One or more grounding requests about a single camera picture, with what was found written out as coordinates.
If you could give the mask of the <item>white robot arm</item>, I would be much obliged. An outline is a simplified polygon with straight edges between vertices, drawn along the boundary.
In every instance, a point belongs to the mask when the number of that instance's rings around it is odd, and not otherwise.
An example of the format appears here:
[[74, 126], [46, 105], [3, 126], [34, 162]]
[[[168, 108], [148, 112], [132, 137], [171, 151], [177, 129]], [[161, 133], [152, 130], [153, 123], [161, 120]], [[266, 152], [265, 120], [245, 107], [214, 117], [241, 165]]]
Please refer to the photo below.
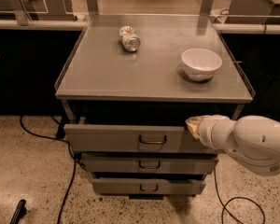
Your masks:
[[280, 174], [280, 122], [261, 116], [232, 120], [226, 116], [198, 116], [186, 120], [195, 139], [229, 155], [256, 175]]

